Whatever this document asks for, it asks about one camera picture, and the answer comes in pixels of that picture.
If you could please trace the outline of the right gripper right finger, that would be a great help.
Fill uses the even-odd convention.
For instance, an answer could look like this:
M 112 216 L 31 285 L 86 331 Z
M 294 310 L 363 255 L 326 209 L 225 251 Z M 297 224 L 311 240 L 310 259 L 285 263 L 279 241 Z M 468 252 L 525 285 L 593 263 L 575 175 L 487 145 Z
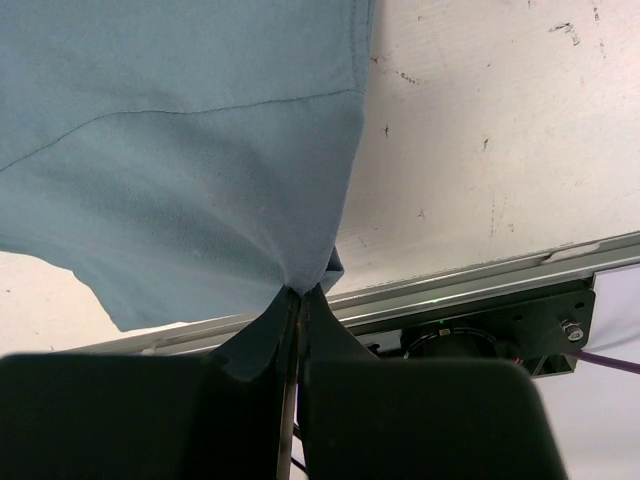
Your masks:
M 563 479 L 527 373 L 498 359 L 382 360 L 303 296 L 297 415 L 312 479 Z

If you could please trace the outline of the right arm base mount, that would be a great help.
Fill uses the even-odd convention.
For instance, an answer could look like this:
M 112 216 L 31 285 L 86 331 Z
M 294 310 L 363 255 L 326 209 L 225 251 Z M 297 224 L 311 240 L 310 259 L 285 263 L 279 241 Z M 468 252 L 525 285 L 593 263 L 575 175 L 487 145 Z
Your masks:
M 572 373 L 586 346 L 596 293 L 576 280 L 396 315 L 349 331 L 380 359 L 511 361 L 532 377 Z

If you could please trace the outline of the blue-grey t-shirt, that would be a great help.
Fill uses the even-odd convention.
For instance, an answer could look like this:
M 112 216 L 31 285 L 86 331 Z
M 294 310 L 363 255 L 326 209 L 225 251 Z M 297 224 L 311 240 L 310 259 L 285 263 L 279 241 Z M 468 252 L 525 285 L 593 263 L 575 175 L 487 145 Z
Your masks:
M 331 288 L 371 1 L 5 1 L 1 247 L 121 330 Z

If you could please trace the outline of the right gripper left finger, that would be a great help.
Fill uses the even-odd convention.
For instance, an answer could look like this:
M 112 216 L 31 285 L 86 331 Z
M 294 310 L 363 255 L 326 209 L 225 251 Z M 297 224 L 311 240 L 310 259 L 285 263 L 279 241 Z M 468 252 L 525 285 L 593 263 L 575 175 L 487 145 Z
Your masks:
M 1 361 L 5 479 L 285 479 L 300 300 L 206 354 Z

